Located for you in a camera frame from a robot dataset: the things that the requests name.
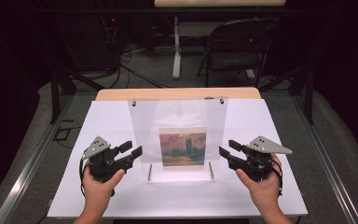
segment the forearm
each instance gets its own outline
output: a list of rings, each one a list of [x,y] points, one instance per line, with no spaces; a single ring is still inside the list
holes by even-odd
[[[101,216],[93,213],[88,212],[87,210],[84,210],[81,215],[75,220],[75,224],[97,224],[101,220]]]
[[[261,216],[267,224],[289,224],[292,221],[281,211],[277,206],[273,209],[269,209],[266,212],[262,212]]]

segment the desk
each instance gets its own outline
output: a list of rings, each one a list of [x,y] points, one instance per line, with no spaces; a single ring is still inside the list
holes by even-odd
[[[187,97],[228,97],[225,134],[222,147],[229,148],[227,140],[250,141],[258,135],[280,143],[267,105],[255,88],[104,90],[100,91],[86,116],[82,130],[72,151],[62,182],[48,211],[48,217],[74,218],[83,209],[78,165],[81,155],[95,135],[106,137],[112,146],[132,140],[136,142],[128,102],[134,99],[173,99]],[[279,155],[284,169],[283,196],[279,203],[288,216],[306,215],[290,164]],[[147,183],[140,160],[116,187],[103,217],[111,218],[223,218],[259,217],[249,191],[228,169],[227,161],[220,159],[219,172],[212,181]]]
[[[155,0],[155,7],[282,7],[286,0]],[[211,31],[216,27],[218,23],[207,22],[202,24],[206,29],[202,32],[193,33],[193,35],[208,36]],[[179,36],[183,34],[184,29],[179,30],[179,19],[174,18],[174,36],[175,36],[175,56],[173,61],[173,72],[172,78],[178,79],[180,77],[180,63],[181,63],[181,52],[179,46]]]

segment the framed picture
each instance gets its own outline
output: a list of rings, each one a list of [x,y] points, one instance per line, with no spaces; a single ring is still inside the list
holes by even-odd
[[[206,133],[206,127],[159,129],[164,170],[203,168]]]

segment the hand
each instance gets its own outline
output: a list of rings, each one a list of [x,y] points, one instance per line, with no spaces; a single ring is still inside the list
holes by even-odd
[[[109,204],[112,190],[120,182],[124,174],[124,170],[119,170],[112,178],[102,183],[94,179],[90,173],[90,168],[86,165],[83,176],[86,204],[75,223],[98,223]]]
[[[271,153],[271,157],[281,166],[275,154]],[[274,162],[273,167],[280,172],[278,164]],[[236,170],[236,173],[242,184],[250,191],[252,201],[267,223],[291,223],[278,205],[280,182],[275,173],[271,172],[267,179],[259,182],[254,182],[242,169]]]

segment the black chair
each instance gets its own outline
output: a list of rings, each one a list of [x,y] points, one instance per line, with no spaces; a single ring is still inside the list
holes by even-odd
[[[257,87],[269,51],[272,37],[278,30],[275,19],[251,19],[228,21],[217,26],[211,33],[204,58],[197,76],[206,68],[205,87],[209,84],[209,73],[257,70]]]

